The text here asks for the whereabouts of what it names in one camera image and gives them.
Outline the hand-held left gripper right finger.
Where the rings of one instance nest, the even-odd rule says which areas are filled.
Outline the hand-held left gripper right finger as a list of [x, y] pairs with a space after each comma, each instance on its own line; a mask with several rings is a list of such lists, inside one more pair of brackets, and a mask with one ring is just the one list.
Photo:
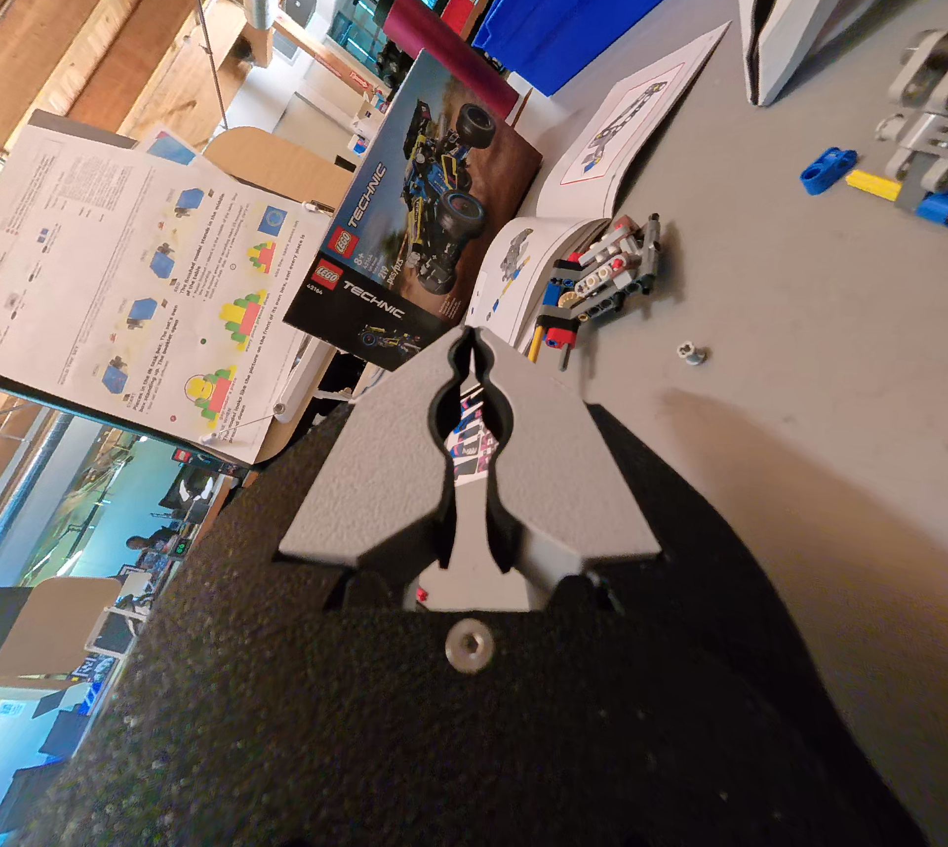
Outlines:
[[488, 330], [472, 332], [489, 426], [488, 545], [539, 605], [568, 577], [661, 552], [583, 399]]

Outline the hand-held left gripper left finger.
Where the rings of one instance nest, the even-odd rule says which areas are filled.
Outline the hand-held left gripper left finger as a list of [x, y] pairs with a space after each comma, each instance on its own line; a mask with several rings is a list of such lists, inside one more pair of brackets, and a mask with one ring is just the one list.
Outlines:
[[457, 544], [455, 465], [472, 330], [455, 327], [363, 391], [278, 546], [325, 577], [324, 608], [351, 584], [410, 606], [420, 579], [447, 576]]

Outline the white sticker sheet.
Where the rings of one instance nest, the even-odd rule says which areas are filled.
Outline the white sticker sheet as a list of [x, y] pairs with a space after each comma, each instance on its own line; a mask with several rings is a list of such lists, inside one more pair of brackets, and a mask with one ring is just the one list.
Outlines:
[[483, 410], [482, 387], [470, 387], [462, 391], [459, 424], [445, 439], [445, 449], [453, 464], [456, 486], [486, 479], [499, 447], [497, 439], [485, 424]]

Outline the light grey lego assembly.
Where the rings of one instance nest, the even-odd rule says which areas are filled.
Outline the light grey lego assembly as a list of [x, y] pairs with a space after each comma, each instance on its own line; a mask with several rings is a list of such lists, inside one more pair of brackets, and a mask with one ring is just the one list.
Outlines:
[[947, 224], [947, 32], [929, 30], [904, 50], [888, 89], [896, 112], [875, 138], [892, 142], [884, 166], [884, 195], [907, 213]]

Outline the blue lego connector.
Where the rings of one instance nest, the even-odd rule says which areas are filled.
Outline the blue lego connector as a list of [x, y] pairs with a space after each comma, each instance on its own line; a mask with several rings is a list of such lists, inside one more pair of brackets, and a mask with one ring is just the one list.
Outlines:
[[832, 146], [804, 169], [799, 180], [807, 195], [820, 196], [846, 177], [858, 162], [857, 151]]

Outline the open lego instruction booklet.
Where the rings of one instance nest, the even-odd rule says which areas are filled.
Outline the open lego instruction booklet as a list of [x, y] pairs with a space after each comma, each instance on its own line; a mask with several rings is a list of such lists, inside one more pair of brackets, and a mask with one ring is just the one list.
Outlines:
[[527, 351], [553, 263], [588, 248], [621, 216], [616, 199], [626, 172], [729, 27], [727, 22], [700, 35], [612, 88], [544, 180], [534, 215], [517, 216], [490, 244], [467, 325]]

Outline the yellow lego beam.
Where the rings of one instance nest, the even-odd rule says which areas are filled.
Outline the yellow lego beam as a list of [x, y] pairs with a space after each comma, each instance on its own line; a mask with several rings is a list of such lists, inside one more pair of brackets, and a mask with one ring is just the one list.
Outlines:
[[903, 188], [897, 180], [878, 176], [857, 168], [847, 173], [845, 181], [852, 188], [888, 202], [895, 202]]

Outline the grey lego chassis assembly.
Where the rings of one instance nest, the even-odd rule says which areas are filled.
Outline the grey lego chassis assembly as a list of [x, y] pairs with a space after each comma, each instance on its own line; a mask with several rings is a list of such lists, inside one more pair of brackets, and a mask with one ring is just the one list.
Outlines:
[[588, 248], [556, 260], [542, 289], [528, 360], [535, 363], [546, 346], [559, 352], [559, 370], [564, 371], [582, 327], [620, 311], [629, 296], [650, 295], [658, 274], [661, 231], [658, 213], [642, 225], [621, 215]]

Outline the lego set box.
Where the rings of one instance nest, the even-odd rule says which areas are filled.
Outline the lego set box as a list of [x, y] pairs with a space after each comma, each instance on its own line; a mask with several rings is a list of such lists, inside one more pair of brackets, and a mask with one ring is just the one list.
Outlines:
[[462, 322], [542, 165], [506, 115], [422, 50], [285, 321], [389, 371]]

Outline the maroon rolled mat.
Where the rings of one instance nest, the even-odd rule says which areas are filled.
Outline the maroon rolled mat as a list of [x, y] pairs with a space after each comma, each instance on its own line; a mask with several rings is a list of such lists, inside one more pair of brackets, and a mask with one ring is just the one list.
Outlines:
[[445, 24], [422, 0], [379, 0], [382, 31], [411, 58], [424, 51], [472, 90], [480, 101], [506, 120], [518, 94], [473, 47]]

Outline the tan wooden chair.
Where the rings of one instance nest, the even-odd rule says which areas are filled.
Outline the tan wooden chair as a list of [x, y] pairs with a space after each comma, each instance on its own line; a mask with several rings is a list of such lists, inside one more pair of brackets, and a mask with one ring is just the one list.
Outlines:
[[[212, 138], [203, 157], [243, 184], [295, 202], [306, 213], [317, 243], [326, 236], [351, 185], [352, 174], [307, 149], [255, 127], [235, 127]], [[291, 445], [314, 417], [308, 410], [316, 400], [347, 400], [349, 393], [325, 391], [320, 384], [338, 349], [305, 335], [275, 401], [276, 414], [253, 464], [260, 470]]]

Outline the printed task instruction sheet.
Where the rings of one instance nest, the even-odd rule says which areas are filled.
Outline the printed task instruction sheet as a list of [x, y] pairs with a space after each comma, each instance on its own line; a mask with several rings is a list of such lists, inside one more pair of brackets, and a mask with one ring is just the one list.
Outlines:
[[298, 205], [50, 123], [2, 167], [2, 387], [195, 450], [187, 386], [240, 363], [221, 309], [266, 287]]

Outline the thin metal pole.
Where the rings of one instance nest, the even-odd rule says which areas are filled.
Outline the thin metal pole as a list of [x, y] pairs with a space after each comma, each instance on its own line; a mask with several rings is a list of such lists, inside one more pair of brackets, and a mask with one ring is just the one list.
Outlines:
[[229, 131], [230, 125], [229, 125], [229, 120], [227, 116], [227, 109], [224, 105], [223, 94], [222, 94], [219, 75], [218, 75], [218, 69], [217, 69], [217, 66], [215, 65], [215, 55], [214, 55], [214, 51], [211, 46], [210, 38], [209, 38], [206, 11], [204, 8], [204, 0], [195, 0], [195, 1], [196, 1], [196, 14], [197, 14], [197, 19], [198, 19], [198, 26], [200, 27], [201, 34], [203, 36], [203, 41], [204, 41], [201, 48], [204, 50], [205, 54], [207, 55], [207, 60], [210, 67], [217, 105], [221, 113], [221, 124], [225, 131]]

